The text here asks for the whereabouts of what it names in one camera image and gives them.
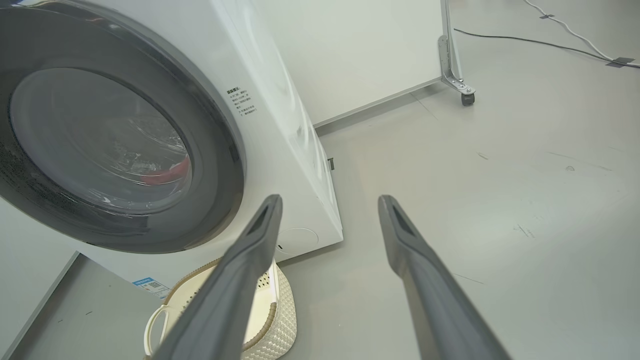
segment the tape piece on floor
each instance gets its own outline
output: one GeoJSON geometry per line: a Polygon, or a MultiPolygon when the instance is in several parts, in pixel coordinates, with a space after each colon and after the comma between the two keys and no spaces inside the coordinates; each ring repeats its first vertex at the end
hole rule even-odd
{"type": "Polygon", "coordinates": [[[617,59],[614,59],[614,60],[616,62],[608,63],[607,66],[624,67],[624,66],[626,66],[625,64],[630,63],[630,62],[634,61],[635,59],[632,59],[632,58],[617,58],[617,59]]]}

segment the laundry basket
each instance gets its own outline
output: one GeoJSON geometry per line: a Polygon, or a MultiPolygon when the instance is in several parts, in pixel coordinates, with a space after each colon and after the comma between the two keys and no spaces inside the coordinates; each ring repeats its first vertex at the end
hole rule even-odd
{"type": "MultiPolygon", "coordinates": [[[[151,328],[157,317],[161,313],[165,314],[160,336],[162,342],[219,261],[220,259],[217,259],[206,264],[179,281],[163,304],[151,315],[144,335],[147,356],[152,355],[151,328]]],[[[296,339],[296,333],[296,307],[291,286],[278,265],[272,262],[268,272],[256,285],[249,323],[244,335],[242,359],[278,359],[289,351],[296,339]]]]}

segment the metal bracket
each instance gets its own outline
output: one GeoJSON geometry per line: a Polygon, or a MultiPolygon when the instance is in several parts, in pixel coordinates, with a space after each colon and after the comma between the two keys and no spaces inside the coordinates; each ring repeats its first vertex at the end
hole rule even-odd
{"type": "Polygon", "coordinates": [[[463,95],[471,95],[476,92],[474,88],[464,84],[451,70],[451,52],[449,50],[449,38],[442,35],[438,39],[438,50],[440,50],[440,68],[442,70],[442,82],[456,89],[463,95]]]}

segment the front-loading washing machine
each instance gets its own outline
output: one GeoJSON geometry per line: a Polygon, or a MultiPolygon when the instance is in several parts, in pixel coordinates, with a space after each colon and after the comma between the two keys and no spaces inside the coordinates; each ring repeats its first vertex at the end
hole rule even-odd
{"type": "Polygon", "coordinates": [[[276,260],[342,241],[252,0],[2,1],[0,49],[0,195],[127,281],[163,297],[272,193],[276,260]]]}

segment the whiteboard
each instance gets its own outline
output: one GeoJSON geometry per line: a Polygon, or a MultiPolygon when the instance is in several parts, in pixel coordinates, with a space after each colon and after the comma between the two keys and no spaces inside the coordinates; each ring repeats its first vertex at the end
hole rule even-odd
{"type": "Polygon", "coordinates": [[[76,252],[58,240],[65,235],[2,198],[0,228],[0,357],[8,359],[76,252]]]}
{"type": "Polygon", "coordinates": [[[440,79],[440,0],[255,0],[314,124],[440,79]]]}

